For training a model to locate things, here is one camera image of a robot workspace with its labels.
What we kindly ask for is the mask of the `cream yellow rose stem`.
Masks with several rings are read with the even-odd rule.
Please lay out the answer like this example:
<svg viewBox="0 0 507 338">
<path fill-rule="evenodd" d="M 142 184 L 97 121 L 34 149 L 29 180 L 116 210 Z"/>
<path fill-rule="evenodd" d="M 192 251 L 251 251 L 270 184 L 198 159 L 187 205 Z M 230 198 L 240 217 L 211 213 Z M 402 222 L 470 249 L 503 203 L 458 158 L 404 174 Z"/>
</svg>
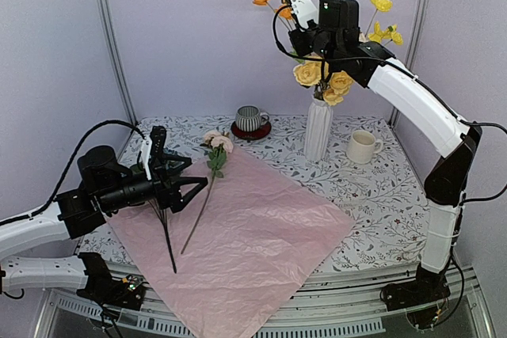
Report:
<svg viewBox="0 0 507 338">
<path fill-rule="evenodd" d="M 305 60 L 292 72 L 299 85 L 313 88 L 314 98 L 329 106 L 341 103 L 354 83 L 345 71 L 330 73 L 327 63 L 317 61 Z"/>
</svg>

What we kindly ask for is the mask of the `blue hydrangea flower stem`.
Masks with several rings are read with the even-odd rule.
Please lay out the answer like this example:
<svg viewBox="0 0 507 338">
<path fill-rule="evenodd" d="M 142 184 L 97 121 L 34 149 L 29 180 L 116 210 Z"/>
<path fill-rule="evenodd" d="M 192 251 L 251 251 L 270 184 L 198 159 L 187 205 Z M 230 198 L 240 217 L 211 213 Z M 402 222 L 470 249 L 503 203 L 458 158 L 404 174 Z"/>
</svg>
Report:
<svg viewBox="0 0 507 338">
<path fill-rule="evenodd" d="M 156 160 L 151 161 L 152 180 L 156 182 L 154 190 L 154 212 L 158 217 L 165 234 L 166 245 L 170 255 L 170 261 L 173 273 L 177 273 L 177 265 L 175 262 L 173 249 L 170 241 L 169 233 L 169 215 L 168 211 L 173 211 L 173 202 L 175 200 L 176 189 L 173 183 L 178 178 L 181 178 L 181 172 L 177 176 L 169 176 L 164 166 L 164 154 L 178 154 L 175 151 L 163 148 L 163 154 Z M 142 169 L 140 165 L 139 153 L 136 159 L 137 166 Z"/>
</svg>

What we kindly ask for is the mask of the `purple pink wrapping paper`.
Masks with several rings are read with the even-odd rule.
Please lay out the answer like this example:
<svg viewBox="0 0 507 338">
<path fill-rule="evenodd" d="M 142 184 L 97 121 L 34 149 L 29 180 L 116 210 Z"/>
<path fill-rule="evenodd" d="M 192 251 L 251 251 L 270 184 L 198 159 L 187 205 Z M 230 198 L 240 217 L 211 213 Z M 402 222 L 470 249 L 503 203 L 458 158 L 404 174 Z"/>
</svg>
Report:
<svg viewBox="0 0 507 338">
<path fill-rule="evenodd" d="M 197 337 L 251 337 L 349 234 L 353 220 L 235 148 L 224 176 L 168 230 L 150 206 L 109 226 L 170 311 Z"/>
</svg>

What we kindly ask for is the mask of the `peach pink rose stem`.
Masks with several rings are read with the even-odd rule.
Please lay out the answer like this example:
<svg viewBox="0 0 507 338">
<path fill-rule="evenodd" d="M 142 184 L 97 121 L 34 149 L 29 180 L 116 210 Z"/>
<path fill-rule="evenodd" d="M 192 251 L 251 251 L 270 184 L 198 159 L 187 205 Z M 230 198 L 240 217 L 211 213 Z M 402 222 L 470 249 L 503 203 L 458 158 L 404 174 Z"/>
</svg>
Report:
<svg viewBox="0 0 507 338">
<path fill-rule="evenodd" d="M 193 224 L 192 229 L 181 249 L 181 255 L 183 255 L 198 227 L 198 224 L 203 216 L 205 208 L 208 204 L 213 185 L 216 178 L 224 178 L 222 168 L 224 167 L 227 157 L 233 152 L 234 144 L 230 139 L 230 133 L 225 131 L 211 130 L 204 134 L 204 141 L 202 146 L 209 149 L 207 167 L 211 171 L 211 180 L 208 187 L 207 195 L 204 199 L 203 205 L 200 212 Z"/>
</svg>

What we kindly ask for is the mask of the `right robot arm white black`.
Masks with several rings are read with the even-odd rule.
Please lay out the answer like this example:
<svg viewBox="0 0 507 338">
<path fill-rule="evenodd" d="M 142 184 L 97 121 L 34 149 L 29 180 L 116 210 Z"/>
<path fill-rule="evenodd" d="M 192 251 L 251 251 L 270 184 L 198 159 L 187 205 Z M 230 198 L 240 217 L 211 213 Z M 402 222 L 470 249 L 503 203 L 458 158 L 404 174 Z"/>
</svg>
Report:
<svg viewBox="0 0 507 338">
<path fill-rule="evenodd" d="M 404 64 L 371 37 L 362 39 L 355 0 L 288 0 L 297 25 L 298 55 L 315 53 L 329 72 L 345 71 L 355 82 L 399 110 L 434 145 L 440 159 L 426 177 L 429 228 L 421 267 L 427 271 L 410 285 L 410 297 L 426 303 L 440 290 L 440 273 L 459 235 L 468 173 L 482 130 L 467 124 Z"/>
</svg>

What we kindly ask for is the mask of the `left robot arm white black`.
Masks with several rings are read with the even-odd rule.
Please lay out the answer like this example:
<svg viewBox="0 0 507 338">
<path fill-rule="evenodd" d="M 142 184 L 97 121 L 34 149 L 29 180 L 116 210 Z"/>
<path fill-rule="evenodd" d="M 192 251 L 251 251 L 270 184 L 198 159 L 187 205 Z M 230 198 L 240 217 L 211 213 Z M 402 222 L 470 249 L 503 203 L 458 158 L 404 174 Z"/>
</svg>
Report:
<svg viewBox="0 0 507 338">
<path fill-rule="evenodd" d="M 118 163 L 111 146 L 96 146 L 78 159 L 82 183 L 51 196 L 48 203 L 1 222 L 1 257 L 53 241 L 82 237 L 125 207 L 150 201 L 160 210 L 182 211 L 208 185 L 205 177 L 181 177 L 192 161 L 149 147 L 140 152 L 140 171 Z"/>
</svg>

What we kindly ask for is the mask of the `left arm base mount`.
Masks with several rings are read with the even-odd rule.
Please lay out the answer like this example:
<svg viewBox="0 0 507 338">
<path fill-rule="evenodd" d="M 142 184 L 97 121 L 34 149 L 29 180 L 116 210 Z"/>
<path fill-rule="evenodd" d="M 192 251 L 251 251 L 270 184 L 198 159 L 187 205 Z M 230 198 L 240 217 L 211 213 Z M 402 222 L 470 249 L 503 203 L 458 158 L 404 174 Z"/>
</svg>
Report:
<svg viewBox="0 0 507 338">
<path fill-rule="evenodd" d="M 86 285 L 76 291 L 78 297 L 96 302 L 99 306 L 116 306 L 140 311 L 146 294 L 146 287 L 130 280 L 114 279 L 111 275 L 92 274 Z"/>
</svg>

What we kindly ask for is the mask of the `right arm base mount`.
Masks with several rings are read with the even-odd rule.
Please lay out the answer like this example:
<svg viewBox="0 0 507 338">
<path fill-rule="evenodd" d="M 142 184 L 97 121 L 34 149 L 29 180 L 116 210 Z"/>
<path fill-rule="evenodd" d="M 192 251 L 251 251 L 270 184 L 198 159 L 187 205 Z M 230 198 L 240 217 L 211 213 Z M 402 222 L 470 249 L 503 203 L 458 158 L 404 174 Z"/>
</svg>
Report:
<svg viewBox="0 0 507 338">
<path fill-rule="evenodd" d="M 438 284 L 415 279 L 387 284 L 379 296 L 388 311 L 406 310 L 408 322 L 417 330 L 426 330 L 439 322 L 450 295 L 446 279 Z"/>
</svg>

